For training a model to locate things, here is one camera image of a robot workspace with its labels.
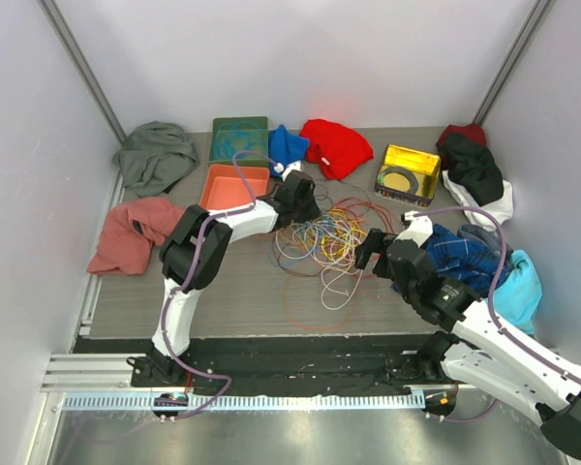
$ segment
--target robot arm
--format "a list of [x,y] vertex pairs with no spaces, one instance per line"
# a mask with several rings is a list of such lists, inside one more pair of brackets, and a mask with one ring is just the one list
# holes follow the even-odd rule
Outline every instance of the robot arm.
[[[450,379],[469,383],[514,407],[540,426],[555,447],[581,460],[581,366],[552,353],[501,317],[498,328],[488,304],[464,283],[438,275],[420,248],[432,233],[426,216],[404,215],[409,227],[397,237],[371,230],[356,249],[356,267],[380,254],[374,272],[393,280],[402,298],[439,331],[420,352]],[[505,337],[505,332],[519,344]],[[529,350],[552,360],[555,372]]]
[[[202,290],[217,275],[228,246],[242,238],[254,234],[271,233],[291,222],[306,222],[321,215],[315,198],[315,183],[312,178],[296,168],[287,167],[282,174],[284,182],[273,193],[258,198],[254,208],[241,213],[245,206],[223,211],[208,211],[199,205],[192,205],[167,238],[160,251],[163,263],[165,295],[170,294],[185,281],[196,253],[196,238],[204,220],[208,220],[198,257],[198,264],[189,286],[183,292],[174,294],[166,318],[167,338],[173,351],[181,356],[190,345],[190,328],[194,312]],[[171,359],[164,341],[161,319],[152,339],[153,347],[146,357],[128,360],[138,373],[160,380],[173,386],[183,376],[183,370]]]

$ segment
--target orange tray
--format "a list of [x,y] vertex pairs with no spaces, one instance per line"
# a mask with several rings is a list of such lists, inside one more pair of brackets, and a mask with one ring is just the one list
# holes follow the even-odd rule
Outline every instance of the orange tray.
[[[241,167],[256,196],[267,193],[269,168]],[[206,176],[200,206],[207,210],[223,210],[249,203],[250,193],[233,165],[211,165]]]

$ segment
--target plaid shirt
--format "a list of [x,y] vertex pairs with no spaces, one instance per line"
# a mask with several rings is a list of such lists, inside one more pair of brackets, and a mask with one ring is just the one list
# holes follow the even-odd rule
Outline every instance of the plaid shirt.
[[[423,248],[439,274],[464,282],[482,297],[488,296],[500,258],[484,243],[454,235],[441,225],[433,225],[433,235]],[[504,268],[498,287],[509,273],[510,270]]]

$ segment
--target white cloth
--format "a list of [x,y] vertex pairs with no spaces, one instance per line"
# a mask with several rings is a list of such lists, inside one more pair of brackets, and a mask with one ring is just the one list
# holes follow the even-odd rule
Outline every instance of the white cloth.
[[[479,206],[469,191],[461,186],[449,180],[447,176],[447,171],[443,172],[443,185],[447,189],[452,197],[463,206],[475,206],[482,208],[487,213],[493,215],[497,221],[502,224],[505,220],[512,218],[514,214],[514,204],[512,202],[512,184],[504,179],[504,196],[498,201],[492,201],[483,206]],[[483,215],[479,213],[474,213],[472,211],[466,211],[465,216],[473,225],[478,225],[484,228],[486,231],[494,231],[495,225]]]

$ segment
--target metal floor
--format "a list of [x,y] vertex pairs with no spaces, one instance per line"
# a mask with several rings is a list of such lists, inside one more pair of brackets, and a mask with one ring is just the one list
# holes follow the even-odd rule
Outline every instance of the metal floor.
[[[489,399],[461,390],[454,415]],[[148,412],[65,412],[50,465],[566,465],[527,418],[499,405],[473,424],[439,423],[418,410],[205,413],[150,424]],[[95,444],[95,440],[110,440]]]
[[[326,189],[335,202],[351,196],[365,199],[368,195],[372,202],[386,206],[398,218],[411,208],[372,194],[385,148],[389,143],[395,143],[434,152],[435,142],[442,131],[443,128],[362,129],[359,132],[371,143],[375,159],[346,178],[349,184],[324,180],[315,165],[308,164],[307,171],[319,185],[317,194]],[[210,133],[194,134],[193,138],[200,158],[206,160]],[[198,202],[207,169],[206,162],[202,163],[172,189],[168,198],[181,206]],[[135,198],[133,193],[125,193],[125,201]],[[454,199],[440,185],[430,208],[454,204]],[[321,206],[328,207],[326,202]],[[379,227],[376,220],[376,216],[372,217],[369,226]],[[442,215],[436,221],[453,231],[466,222],[462,213]],[[363,280],[347,306],[337,312],[326,310],[321,306],[321,280],[318,277],[289,277],[270,261],[270,246],[271,237],[261,236],[244,239],[229,248],[218,276],[200,297],[192,325],[194,337],[434,331],[389,288],[390,283],[382,279]],[[308,271],[310,265],[303,269]],[[90,337],[151,337],[159,319],[162,296],[161,263],[155,249],[145,274],[103,278]],[[329,298],[330,305],[341,303],[337,302],[336,295]]]

